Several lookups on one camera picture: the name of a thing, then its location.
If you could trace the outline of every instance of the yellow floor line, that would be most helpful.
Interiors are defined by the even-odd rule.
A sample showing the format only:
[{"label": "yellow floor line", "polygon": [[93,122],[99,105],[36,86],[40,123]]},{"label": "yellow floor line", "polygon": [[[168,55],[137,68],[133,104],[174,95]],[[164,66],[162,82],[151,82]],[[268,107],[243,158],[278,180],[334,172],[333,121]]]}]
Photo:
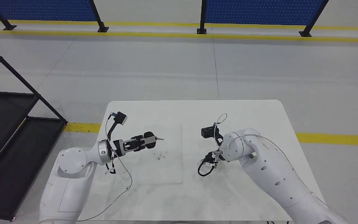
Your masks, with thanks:
[{"label": "yellow floor line", "polygon": [[318,37],[303,38],[297,36],[271,35],[236,35],[236,34],[184,34],[160,32],[95,32],[95,31],[30,31],[30,30],[0,30],[6,35],[44,35],[44,36],[131,36],[143,38],[206,38],[206,39],[244,39],[244,40],[291,40],[291,41],[318,41],[318,42],[358,42],[358,38]]},{"label": "yellow floor line", "polygon": [[[70,123],[65,127],[65,132],[98,133],[101,124],[96,123]],[[300,143],[316,144],[349,144],[358,145],[358,136],[347,134],[320,134],[320,133],[296,133]]]},{"label": "yellow floor line", "polygon": [[296,133],[301,143],[358,145],[358,136],[348,134]]},{"label": "yellow floor line", "polygon": [[[93,21],[42,21],[42,20],[9,20],[16,24],[39,24],[39,25],[97,25]],[[182,22],[105,22],[106,26],[172,26],[172,27],[199,27],[197,23]],[[226,28],[249,28],[249,29],[289,29],[302,30],[305,26],[300,25],[259,25],[259,24],[205,24],[205,27],[226,27]],[[313,30],[357,30],[358,27],[352,26],[315,26]]]},{"label": "yellow floor line", "polygon": [[65,127],[65,132],[83,132],[83,133],[98,133],[100,132],[101,124],[96,123],[69,123]]}]

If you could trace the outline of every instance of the metal rod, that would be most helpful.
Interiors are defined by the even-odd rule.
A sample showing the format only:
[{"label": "metal rod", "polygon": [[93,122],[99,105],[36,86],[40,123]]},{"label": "metal rod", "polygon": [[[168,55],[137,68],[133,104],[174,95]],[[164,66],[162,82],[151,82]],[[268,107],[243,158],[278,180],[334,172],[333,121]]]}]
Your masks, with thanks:
[{"label": "metal rod", "polygon": [[40,94],[37,92],[7,61],[0,56],[0,62],[12,73],[16,78],[18,78],[35,96],[40,99],[56,116],[59,117],[65,123],[68,123],[67,120],[59,113],[55,108],[53,108]]},{"label": "metal rod", "polygon": [[314,15],[314,17],[311,20],[311,22],[305,27],[305,29],[303,31],[299,32],[302,37],[306,37],[306,38],[311,37],[311,34],[309,32],[313,28],[314,24],[317,22],[319,16],[321,15],[321,13],[324,10],[324,8],[327,5],[327,3],[328,3],[328,0],[323,0],[321,6],[319,6],[319,9],[318,9],[317,13]]},{"label": "metal rod", "polygon": [[196,30],[197,34],[206,34],[205,19],[206,19],[206,5],[208,0],[201,1],[201,16],[200,16],[200,28]]},{"label": "metal rod", "polygon": [[4,30],[13,30],[16,25],[11,25],[7,19],[5,19],[2,15],[0,15],[0,21],[4,24]]},{"label": "metal rod", "polygon": [[96,8],[94,0],[89,0],[89,3],[91,4],[91,7],[93,9],[93,13],[95,14],[95,17],[96,17],[96,20],[98,22],[98,25],[100,26],[98,32],[107,32],[109,27],[105,26],[105,24],[101,21],[100,14],[98,14],[98,11],[97,11],[97,8]]}]

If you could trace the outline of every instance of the concrete floor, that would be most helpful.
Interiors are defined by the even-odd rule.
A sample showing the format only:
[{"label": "concrete floor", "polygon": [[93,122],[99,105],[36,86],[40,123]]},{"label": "concrete floor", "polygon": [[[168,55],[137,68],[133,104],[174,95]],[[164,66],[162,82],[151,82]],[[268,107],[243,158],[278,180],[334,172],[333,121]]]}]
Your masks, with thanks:
[{"label": "concrete floor", "polygon": [[[278,99],[296,132],[358,134],[354,43],[0,36],[0,54],[70,122],[102,122],[112,100]],[[0,80],[28,92],[2,65]],[[53,116],[44,105],[32,115]],[[36,223],[57,153],[96,136],[62,134],[16,223]],[[357,147],[302,148],[328,205],[358,223]]]}]

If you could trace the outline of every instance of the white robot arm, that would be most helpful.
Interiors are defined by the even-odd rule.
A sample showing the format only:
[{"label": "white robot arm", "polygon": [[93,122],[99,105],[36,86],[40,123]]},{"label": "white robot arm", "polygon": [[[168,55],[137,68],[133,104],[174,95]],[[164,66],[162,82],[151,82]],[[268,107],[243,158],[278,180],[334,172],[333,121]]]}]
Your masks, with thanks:
[{"label": "white robot arm", "polygon": [[90,193],[97,164],[105,165],[130,151],[153,148],[156,140],[163,140],[146,132],[127,141],[111,141],[116,125],[123,125],[127,119],[121,112],[112,113],[108,119],[111,116],[115,122],[107,139],[96,142],[92,149],[75,147],[60,151],[41,197],[39,223],[76,223]]},{"label": "white robot arm", "polygon": [[[203,128],[202,136],[214,137],[219,149],[209,153],[201,165],[211,166],[211,172],[219,161],[238,160],[247,175],[276,200],[296,224],[348,224],[312,195],[278,146],[255,129],[231,132],[222,137],[215,125]],[[200,169],[198,173],[201,176],[209,174],[201,174]]]}]

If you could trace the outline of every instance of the blue barrier panel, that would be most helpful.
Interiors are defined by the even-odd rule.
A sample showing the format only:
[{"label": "blue barrier panel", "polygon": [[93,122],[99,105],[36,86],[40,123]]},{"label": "blue barrier panel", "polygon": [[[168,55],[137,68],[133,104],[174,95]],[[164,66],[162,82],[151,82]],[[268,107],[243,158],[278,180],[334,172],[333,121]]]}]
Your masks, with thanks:
[{"label": "blue barrier panel", "polygon": [[89,0],[0,0],[8,20],[96,21]]},{"label": "blue barrier panel", "polygon": [[213,24],[308,25],[324,0],[207,0]]}]

